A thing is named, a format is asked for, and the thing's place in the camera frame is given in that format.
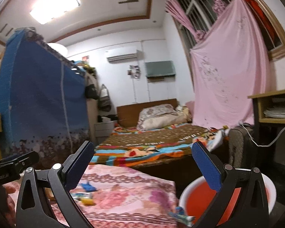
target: white cable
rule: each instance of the white cable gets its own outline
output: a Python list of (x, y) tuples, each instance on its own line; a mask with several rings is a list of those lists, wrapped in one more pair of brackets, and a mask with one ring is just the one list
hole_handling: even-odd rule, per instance
[(64, 98), (64, 89), (63, 89), (63, 79), (64, 79), (64, 63), (61, 62), (61, 79), (60, 79), (60, 89), (61, 89), (61, 98), (62, 98), (62, 106), (63, 106), (63, 112), (64, 112), (64, 119), (66, 121), (66, 131), (69, 136), (70, 140), (70, 145), (71, 145), (71, 153), (73, 154), (73, 142), (72, 142), (72, 137), (70, 133), (70, 127), (69, 127), (69, 122), (67, 119), (67, 108), (66, 108), (66, 101)]
[(254, 144), (256, 144), (257, 146), (260, 146), (260, 147), (269, 147), (271, 146), (273, 143), (275, 143), (277, 141), (277, 139), (280, 137), (280, 135), (285, 131), (285, 127), (280, 131), (280, 133), (277, 135), (277, 137), (269, 144), (269, 145), (258, 145), (252, 138), (252, 136), (250, 135), (250, 133), (248, 132), (247, 128), (244, 127), (244, 125), (242, 123), (240, 123), (241, 127), (246, 129), (250, 139), (254, 142)]

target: pink floral bedsheet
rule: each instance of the pink floral bedsheet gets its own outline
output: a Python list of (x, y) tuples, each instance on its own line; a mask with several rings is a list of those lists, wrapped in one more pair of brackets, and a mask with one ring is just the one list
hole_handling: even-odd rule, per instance
[[(152, 177), (127, 167), (89, 165), (80, 182), (89, 181), (98, 191), (93, 193), (95, 206), (84, 206), (76, 201), (94, 227), (176, 228), (168, 216), (177, 205), (172, 181)], [(17, 191), (10, 196), (15, 204), (20, 185), (12, 183)], [(84, 192), (80, 185), (71, 193)], [(51, 202), (57, 219), (67, 225), (56, 202)]]

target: wooden desk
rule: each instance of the wooden desk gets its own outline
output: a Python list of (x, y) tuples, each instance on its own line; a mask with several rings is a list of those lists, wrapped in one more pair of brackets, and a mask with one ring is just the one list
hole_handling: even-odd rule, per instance
[(272, 108), (274, 106), (274, 102), (272, 101), (273, 98), (285, 98), (285, 89), (256, 94), (248, 96), (248, 98), (251, 98), (253, 102), (254, 140), (259, 144), (263, 141), (262, 128), (270, 127), (271, 134), (276, 135), (277, 127), (285, 127), (285, 119), (267, 118), (264, 115), (264, 111), (267, 108)]

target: white drawer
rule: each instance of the white drawer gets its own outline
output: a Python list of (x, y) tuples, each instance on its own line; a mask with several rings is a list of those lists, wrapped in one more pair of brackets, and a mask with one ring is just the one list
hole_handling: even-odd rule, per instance
[(99, 122), (95, 124), (95, 130), (108, 130), (114, 128), (114, 121), (111, 122)]
[(106, 129), (106, 130), (96, 130), (95, 136), (96, 137), (103, 137), (103, 136), (109, 136), (112, 133), (113, 129)]

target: window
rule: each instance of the window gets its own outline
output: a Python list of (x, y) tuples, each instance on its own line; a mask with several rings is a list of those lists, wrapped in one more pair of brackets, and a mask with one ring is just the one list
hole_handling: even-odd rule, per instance
[[(223, 1), (226, 4), (229, 4), (231, 0)], [(266, 17), (266, 25), (254, 8), (249, 3), (248, 5), (261, 29), (265, 45), (268, 49), (269, 59), (276, 60), (285, 57), (285, 32), (282, 26), (263, 0), (255, 1), (258, 3)], [(186, 11), (186, 15), (190, 19), (195, 30), (204, 30), (207, 32), (217, 19), (216, 13), (212, 10), (214, 4), (213, 0), (178, 0), (178, 2), (184, 11)], [(177, 23), (177, 26), (188, 53), (189, 49), (192, 48), (196, 42), (186, 28), (179, 23)]]

